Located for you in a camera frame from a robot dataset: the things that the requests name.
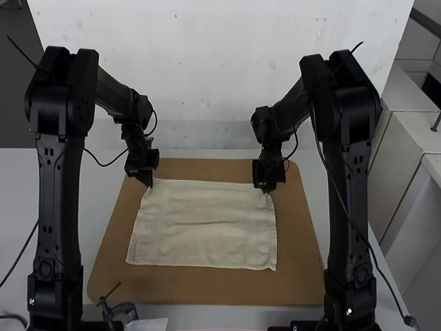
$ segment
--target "white table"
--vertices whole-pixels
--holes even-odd
[[[93,150],[101,161],[118,154],[118,150]],[[258,150],[161,150],[162,157],[253,158]],[[0,150],[0,275],[14,261],[38,212],[38,165],[34,150]],[[292,158],[298,164],[316,231],[322,260],[326,265],[329,245],[327,177],[316,150],[298,150]],[[87,284],[101,239],[110,219],[121,187],[124,157],[112,167],[102,169],[83,156],[80,185],[79,236]],[[369,237],[379,264],[393,288],[396,285],[372,231]],[[26,277],[31,272],[35,238],[25,251],[16,270],[0,289],[0,311],[9,310],[27,316]],[[378,283],[377,322],[383,330],[403,330],[400,315],[384,281]],[[401,296],[396,292],[404,307]],[[100,311],[92,305],[84,290],[85,319],[99,319]],[[246,328],[264,330],[271,325],[288,325],[292,319],[318,319],[320,307],[268,307],[218,305],[138,305],[140,318],[168,317],[168,330],[192,328]],[[0,321],[2,330],[22,330],[14,321]]]

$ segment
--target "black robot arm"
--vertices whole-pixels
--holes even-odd
[[[367,165],[380,98],[348,50],[334,52],[327,61],[320,55],[303,57],[300,71],[301,78],[281,101],[271,108],[257,108],[252,115],[254,133],[262,144],[260,157],[253,162],[254,185],[270,192],[285,182],[282,142],[310,116],[332,173],[328,176],[327,323],[319,330],[378,330],[376,279],[365,240]],[[308,330],[305,322],[293,321],[291,330],[294,325],[298,331]]]
[[[94,50],[70,54],[48,47],[25,94],[25,114],[39,158],[39,234],[28,276],[29,330],[104,330],[82,322],[83,266],[78,207],[81,157],[95,104],[121,124],[129,155],[125,171],[147,186],[159,163],[144,136],[153,108],[148,98],[120,84],[98,65]]]

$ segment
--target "brown cork mat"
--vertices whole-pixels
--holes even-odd
[[[161,159],[157,178],[252,183],[252,161]],[[118,281],[111,301],[219,305],[322,305],[323,268],[300,173],[271,193],[276,210],[277,271],[130,265],[127,248],[146,187],[125,178],[88,283],[98,301]]]

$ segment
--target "cable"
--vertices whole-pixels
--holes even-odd
[[[314,331],[318,331],[325,321],[326,321],[326,315],[323,314],[321,316],[321,318],[318,320],[316,328],[314,329]]]
[[[0,288],[4,285],[4,283],[8,280],[9,276],[12,274],[12,272],[14,271],[15,267],[17,266],[18,262],[21,259],[21,256],[23,255],[26,247],[29,244],[29,241],[31,240],[32,236],[34,235],[35,230],[37,229],[37,226],[39,225],[39,220],[37,220],[37,222],[35,222],[34,227],[32,228],[28,238],[26,239],[23,247],[20,250],[19,255],[17,256],[17,258],[15,259],[14,263],[12,264],[11,268],[9,269],[8,273],[5,275],[5,277],[3,278],[3,280],[0,283]]]
[[[88,153],[95,160],[96,164],[98,164],[102,168],[106,168],[108,166],[111,166],[117,159],[122,157],[124,155],[124,153],[126,153],[128,150],[129,150],[128,148],[124,149],[124,151],[119,153],[119,155],[117,157],[115,157],[113,160],[111,160],[109,163],[102,164],[100,161],[98,161],[98,159],[96,158],[96,156],[93,155],[92,152],[90,152],[87,148],[84,148],[84,151],[86,153]]]
[[[343,66],[343,64],[345,64],[346,60],[357,50],[357,48],[359,48],[362,44],[364,43],[364,41],[359,42],[357,45],[355,45],[354,48],[351,49],[351,52],[349,52],[349,54],[343,59],[343,61],[341,61],[341,63],[337,66],[337,68],[331,73],[331,77],[334,77],[337,73],[337,71],[339,71],[339,69]]]
[[[152,135],[153,132],[156,130],[156,127],[157,127],[157,125],[158,125],[158,115],[156,114],[156,112],[154,111],[153,108],[152,108],[152,112],[153,112],[153,115],[154,115],[154,127],[153,127],[152,131],[150,131],[149,133],[147,133],[147,134],[145,135],[146,137]]]
[[[306,91],[302,91],[299,94],[297,94],[296,98],[294,99],[291,108],[293,108],[297,102],[297,99],[300,97],[300,95],[306,95],[308,97],[308,94],[306,93]],[[282,157],[279,161],[274,162],[273,164],[271,164],[271,166],[268,168],[268,170],[265,171],[265,180],[267,181],[269,174],[271,174],[271,171],[273,170],[273,168],[275,166],[277,166],[280,162],[285,163],[286,160],[288,160],[290,157],[292,157],[294,155],[294,153],[297,151],[298,148],[298,137],[297,137],[297,131],[294,129],[294,136],[296,138],[296,146],[294,146],[294,149],[292,150],[291,153],[289,153],[286,157]],[[289,169],[289,162],[288,162],[288,166],[285,169],[285,174],[287,173]]]
[[[340,200],[340,203],[342,205],[343,210],[345,211],[346,217],[347,217],[347,221],[349,222],[350,226],[352,227],[352,229],[357,233],[357,235],[364,241],[364,243],[366,243],[371,255],[372,255],[372,259],[373,259],[373,264],[375,265],[375,268],[377,269],[378,273],[380,274],[380,276],[383,278],[384,282],[386,283],[390,293],[392,294],[393,300],[395,301],[395,305],[398,309],[398,312],[400,313],[400,316],[404,322],[405,325],[407,326],[418,326],[418,324],[416,323],[416,319],[412,316],[405,316],[402,312],[402,308],[400,303],[398,302],[397,296],[395,294],[395,292],[393,291],[393,288],[389,282],[389,280],[387,279],[387,277],[384,275],[383,271],[380,269],[380,266],[378,265],[378,260],[377,260],[377,256],[375,255],[375,252],[373,251],[373,248],[371,246],[371,244],[369,243],[369,241],[365,238],[365,236],[363,236],[363,234],[357,229],[355,223],[352,221],[352,218],[349,216],[349,213],[346,209],[346,205],[343,202],[342,196],[340,194],[340,192],[337,189],[337,185],[336,182],[334,180],[334,176],[332,175],[331,171],[329,170],[325,158],[323,157],[323,153],[322,150],[320,148],[320,144],[318,143],[318,137],[317,137],[317,127],[316,127],[316,114],[315,114],[315,110],[314,110],[314,105],[312,104],[312,116],[313,116],[313,123],[314,123],[314,136],[316,139],[316,145],[317,145],[317,150],[318,150],[318,154],[320,156],[320,159],[327,171],[327,174],[329,176],[329,178],[331,179],[332,185],[334,186],[334,189],[337,193],[338,199]],[[352,178],[353,178],[353,172],[352,169],[347,165],[347,163],[345,162],[345,165],[348,167],[349,171],[352,173]]]
[[[296,145],[294,146],[294,149],[293,149],[292,152],[290,152],[286,157],[282,158],[283,163],[284,163],[285,161],[288,161],[288,166],[287,166],[287,168],[285,169],[285,174],[288,172],[288,169],[289,169],[289,158],[292,157],[292,156],[294,155],[294,153],[297,151],[297,148],[298,148],[298,137],[297,137],[297,131],[295,131],[295,130],[294,130],[294,136],[295,136],[295,138],[296,138]]]
[[[15,47],[15,49],[18,50],[20,52],[20,54],[23,55],[23,57],[26,60],[28,60],[28,62],[31,64],[32,67],[34,67],[35,70],[39,69],[38,65],[33,60],[31,60],[28,55],[26,55],[26,53],[17,45],[17,43],[15,41],[12,40],[11,37],[6,36],[6,38],[8,38],[8,40]]]
[[[5,315],[0,315],[0,319],[15,319],[16,321],[21,323],[25,330],[28,327],[28,321],[26,321],[26,319],[19,314],[7,313]]]

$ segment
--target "towel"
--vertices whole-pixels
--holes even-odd
[[[273,201],[252,184],[154,179],[126,262],[275,270]]]

